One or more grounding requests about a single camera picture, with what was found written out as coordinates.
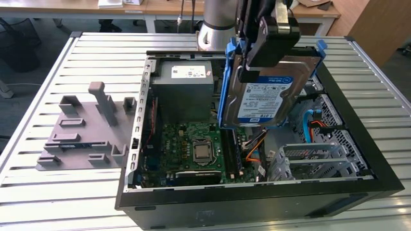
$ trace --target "metal slat surface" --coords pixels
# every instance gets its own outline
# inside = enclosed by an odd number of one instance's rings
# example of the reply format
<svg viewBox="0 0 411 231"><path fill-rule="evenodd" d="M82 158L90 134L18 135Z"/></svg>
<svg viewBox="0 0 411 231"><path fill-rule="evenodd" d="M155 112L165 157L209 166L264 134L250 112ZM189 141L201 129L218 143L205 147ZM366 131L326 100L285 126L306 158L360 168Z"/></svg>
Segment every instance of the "metal slat surface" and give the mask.
<svg viewBox="0 0 411 231"><path fill-rule="evenodd" d="M314 46L320 38L304 37ZM325 38L326 66L344 89L372 136L402 179L406 190L370 201L333 218L226 225L190 230L410 230L411 117L388 79L342 37ZM147 50L197 50L189 34L85 33L67 47L45 83L39 103L29 112L22 132L9 145L10 158L0 173L0 226L5 230L137 230L133 220L114 209L121 169L39 172L43 145L61 113L63 95L95 101L91 81L105 81L115 101L138 96Z"/></svg>

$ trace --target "table leg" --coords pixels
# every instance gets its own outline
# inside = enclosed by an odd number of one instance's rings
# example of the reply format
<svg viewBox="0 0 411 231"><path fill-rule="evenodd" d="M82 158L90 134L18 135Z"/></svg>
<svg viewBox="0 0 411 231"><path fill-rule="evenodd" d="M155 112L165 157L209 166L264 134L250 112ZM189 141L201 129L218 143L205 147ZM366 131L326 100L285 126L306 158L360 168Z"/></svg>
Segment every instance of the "table leg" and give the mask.
<svg viewBox="0 0 411 231"><path fill-rule="evenodd" d="M316 36L328 36L336 18L324 18L322 24L317 30Z"/></svg>
<svg viewBox="0 0 411 231"><path fill-rule="evenodd" d="M155 15L145 15L147 33L155 33Z"/></svg>
<svg viewBox="0 0 411 231"><path fill-rule="evenodd" d="M63 19L62 18L54 18L54 23L57 24L57 27L61 28L63 26Z"/></svg>
<svg viewBox="0 0 411 231"><path fill-rule="evenodd" d="M14 92L13 90L7 87L7 85L3 83L3 81L0 80L0 96L3 96L3 98L10 99L14 96Z"/></svg>

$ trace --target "cable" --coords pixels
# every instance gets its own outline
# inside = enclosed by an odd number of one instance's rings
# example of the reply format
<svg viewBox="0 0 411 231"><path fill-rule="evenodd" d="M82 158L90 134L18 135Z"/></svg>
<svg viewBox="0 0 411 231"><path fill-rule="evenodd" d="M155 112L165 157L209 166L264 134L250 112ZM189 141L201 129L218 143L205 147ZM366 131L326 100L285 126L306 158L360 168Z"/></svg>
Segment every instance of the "cable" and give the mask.
<svg viewBox="0 0 411 231"><path fill-rule="evenodd" d="M178 33L181 33L181 24L183 22L183 9L185 9L185 1L182 1L182 11L181 11L181 15L178 17Z"/></svg>
<svg viewBox="0 0 411 231"><path fill-rule="evenodd" d="M191 0L193 12L191 12L191 33L194 33L194 10L195 10L195 0Z"/></svg>
<svg viewBox="0 0 411 231"><path fill-rule="evenodd" d="M253 152L257 150L257 148L260 147L260 145L262 144L265 138L266 138L266 136L260 140L258 144L256 145L256 147L250 151L249 155L246 156L246 161L260 161L258 159L250 158L250 156L252 156Z"/></svg>
<svg viewBox="0 0 411 231"><path fill-rule="evenodd" d="M243 147L249 147L257 140L260 140L260 138L268 133L268 129L264 128L262 132L258 134L257 137L254 137L250 141L246 142L246 144L243 145Z"/></svg>
<svg viewBox="0 0 411 231"><path fill-rule="evenodd" d="M306 142L312 143L310 131L309 131L309 115L314 115L314 110L310 109L305 112L304 115L304 132L306 137Z"/></svg>
<svg viewBox="0 0 411 231"><path fill-rule="evenodd" d="M154 104L153 104L153 130L151 130L151 132L150 132L150 136L149 136L149 139L147 139L147 141L146 141L146 145L145 145L145 148L143 149L146 149L146 147L147 147L147 145L149 145L149 142L150 142L150 139L153 138L153 135L154 135L154 131L155 131L155 100L154 100Z"/></svg>
<svg viewBox="0 0 411 231"><path fill-rule="evenodd" d="M260 153L260 159L261 159L261 161L262 161L262 167L264 167L264 169L265 170L268 170L268 168L269 168L269 163L268 163L268 156L266 156L266 148L265 148L265 143L266 142L264 142L262 143L262 145L260 146L260 148L258 148L258 153ZM264 176L262 175L262 177L260 178L260 182L262 182L262 181L268 181L268 174Z"/></svg>
<svg viewBox="0 0 411 231"><path fill-rule="evenodd" d="M293 9L289 9L290 11L292 11L292 15L293 15L293 17L296 18L296 16L294 16L294 12L293 12Z"/></svg>
<svg viewBox="0 0 411 231"><path fill-rule="evenodd" d="M3 136L3 135L0 135L0 139L10 140L11 138L13 138L11 136Z"/></svg>
<svg viewBox="0 0 411 231"><path fill-rule="evenodd" d="M11 86L11 85L34 85L34 86L42 86L42 84L38 84L38 83L11 83L11 84L6 84L7 86Z"/></svg>
<svg viewBox="0 0 411 231"><path fill-rule="evenodd" d="M320 120L314 120L312 124L320 124L321 127L328 127L328 125ZM314 142L314 128L310 128L310 137L312 137L312 141Z"/></svg>

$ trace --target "blue drive bracket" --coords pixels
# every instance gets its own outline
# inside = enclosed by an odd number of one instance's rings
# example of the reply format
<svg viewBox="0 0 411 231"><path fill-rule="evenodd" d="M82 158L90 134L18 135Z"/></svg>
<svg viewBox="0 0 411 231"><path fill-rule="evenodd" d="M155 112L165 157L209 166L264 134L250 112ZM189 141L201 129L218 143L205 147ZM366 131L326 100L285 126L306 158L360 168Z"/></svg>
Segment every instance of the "blue drive bracket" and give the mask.
<svg viewBox="0 0 411 231"><path fill-rule="evenodd" d="M219 103L219 111L218 111L218 119L219 126L223 128L223 115L225 115L225 104L229 93L229 85L230 85L230 77L233 73L233 64L234 64L234 53L239 44L237 44L237 38L231 37L230 43L226 47L226 67L225 67L225 77L223 77L223 86L222 86L222 95L221 95L221 103Z"/></svg>
<svg viewBox="0 0 411 231"><path fill-rule="evenodd" d="M227 128L227 127L223 126L223 115L225 115L225 106L226 106L226 99L227 99L229 87L230 87L230 78L231 78L231 75L233 75L233 66L234 66L234 57L235 57L234 55L235 55L235 53L241 53L241 51L243 49L243 44L245 44L245 41L241 40L239 43L238 43L237 38L233 37L231 40L230 40L230 43L227 44L227 47L226 47L226 67L225 67L225 77L223 77L223 89L222 89L222 97L221 97L219 111L218 111L219 126L221 126L221 128L226 128L226 129L234 129L234 128ZM321 55L321 61L317 65L317 68L318 68L320 64L322 63L322 61L326 58L326 51L325 50L328 49L328 44L326 44L325 40L322 40L322 39L318 40L317 47L318 47L318 53Z"/></svg>

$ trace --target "hard drive label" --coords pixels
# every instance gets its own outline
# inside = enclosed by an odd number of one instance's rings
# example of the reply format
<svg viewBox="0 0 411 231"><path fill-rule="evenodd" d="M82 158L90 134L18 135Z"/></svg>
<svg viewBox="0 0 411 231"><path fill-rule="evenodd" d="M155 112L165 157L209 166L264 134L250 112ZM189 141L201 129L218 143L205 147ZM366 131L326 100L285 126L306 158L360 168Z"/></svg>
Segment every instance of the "hard drive label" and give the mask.
<svg viewBox="0 0 411 231"><path fill-rule="evenodd" d="M171 78L206 78L206 77L207 77L206 66L174 66L171 68Z"/></svg>
<svg viewBox="0 0 411 231"><path fill-rule="evenodd" d="M270 121L284 103L281 93L290 88L293 77L261 76L245 90L238 118L242 123Z"/></svg>

